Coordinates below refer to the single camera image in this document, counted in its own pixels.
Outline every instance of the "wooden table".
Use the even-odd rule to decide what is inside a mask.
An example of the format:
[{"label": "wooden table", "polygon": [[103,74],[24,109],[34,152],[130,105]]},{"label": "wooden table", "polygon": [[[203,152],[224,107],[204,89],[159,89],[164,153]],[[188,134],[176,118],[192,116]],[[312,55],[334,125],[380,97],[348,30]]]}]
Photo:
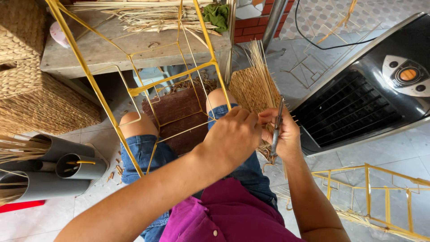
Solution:
[{"label": "wooden table", "polygon": [[[110,16],[109,14],[101,13],[99,11],[78,12],[77,15],[91,26],[102,22]],[[85,27],[71,18],[67,18],[66,21],[75,37],[79,36],[86,30]],[[114,18],[103,25],[98,26],[97,30],[107,38],[113,39],[129,34],[129,32],[123,31],[123,28],[121,27],[122,25],[124,25],[124,23],[120,23],[117,18]],[[197,35],[204,40],[203,34],[197,33]],[[209,61],[209,50],[189,32],[187,32],[187,37],[196,62],[202,63]],[[160,33],[140,32],[138,34],[115,39],[113,42],[128,54],[131,54],[143,50],[150,50],[149,45],[151,43],[158,43],[158,46],[162,46],[175,43],[176,39],[177,30],[166,30],[161,31]],[[221,74],[224,75],[228,53],[231,49],[229,34],[228,32],[224,32],[222,36],[210,34],[210,40],[215,51],[216,59],[220,65]],[[179,43],[182,53],[184,54],[185,61],[187,63],[193,63],[190,49],[188,48],[182,30],[179,35]],[[121,71],[132,69],[131,62],[123,52],[93,32],[88,32],[77,41],[77,44],[92,72],[109,65],[117,65]],[[178,46],[174,44],[135,55],[133,57],[133,63],[136,68],[147,68],[164,65],[179,65],[183,64],[184,61],[182,60]],[[85,76],[75,54],[71,49],[63,48],[60,44],[56,43],[51,36],[48,36],[46,41],[40,69],[53,74],[57,78],[63,79],[62,81],[65,84],[78,92],[83,92],[83,90],[80,90],[82,86],[79,85],[79,83],[76,83],[75,81],[72,83],[72,81],[68,80]],[[98,74],[114,71],[115,70],[111,68],[99,72]]]}]

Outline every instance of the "magenta shirt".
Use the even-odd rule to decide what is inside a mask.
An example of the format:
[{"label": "magenta shirt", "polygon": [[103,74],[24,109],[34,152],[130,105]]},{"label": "magenta shirt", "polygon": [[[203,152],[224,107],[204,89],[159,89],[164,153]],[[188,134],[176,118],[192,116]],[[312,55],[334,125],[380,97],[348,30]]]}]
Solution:
[{"label": "magenta shirt", "polygon": [[282,216],[234,178],[220,180],[172,208],[160,242],[304,242],[285,228]]}]

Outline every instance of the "green cloth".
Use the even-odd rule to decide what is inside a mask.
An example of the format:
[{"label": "green cloth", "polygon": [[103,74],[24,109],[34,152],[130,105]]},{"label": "green cloth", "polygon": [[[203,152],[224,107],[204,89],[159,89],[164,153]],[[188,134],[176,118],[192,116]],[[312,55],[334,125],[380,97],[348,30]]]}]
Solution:
[{"label": "green cloth", "polygon": [[230,8],[228,5],[209,4],[203,8],[203,20],[211,22],[212,25],[217,26],[214,30],[218,33],[228,30],[228,16]]}]

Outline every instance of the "hand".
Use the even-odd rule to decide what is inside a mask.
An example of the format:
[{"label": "hand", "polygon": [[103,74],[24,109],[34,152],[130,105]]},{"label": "hand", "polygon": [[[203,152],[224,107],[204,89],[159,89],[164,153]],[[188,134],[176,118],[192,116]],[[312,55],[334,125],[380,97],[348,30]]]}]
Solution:
[{"label": "hand", "polygon": [[210,162],[211,172],[219,172],[221,178],[242,164],[255,151],[260,140],[258,116],[237,106],[216,121],[203,143],[196,146],[195,152]]},{"label": "hand", "polygon": [[[278,115],[278,108],[266,109],[258,114],[259,124],[272,124],[275,125],[275,119]],[[278,144],[276,146],[276,153],[282,160],[287,160],[292,155],[302,155],[300,146],[300,128],[294,122],[288,109],[284,107],[282,110],[282,123],[279,128]],[[273,133],[267,129],[263,129],[261,138],[272,144]]]}]

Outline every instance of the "control panel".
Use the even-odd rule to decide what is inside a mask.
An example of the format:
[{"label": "control panel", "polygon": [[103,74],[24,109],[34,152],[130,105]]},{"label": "control panel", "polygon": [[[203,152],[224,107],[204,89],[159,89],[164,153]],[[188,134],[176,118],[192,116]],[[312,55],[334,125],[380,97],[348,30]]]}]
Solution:
[{"label": "control panel", "polygon": [[385,82],[410,96],[430,96],[430,75],[420,64],[400,57],[387,55],[382,65]]}]

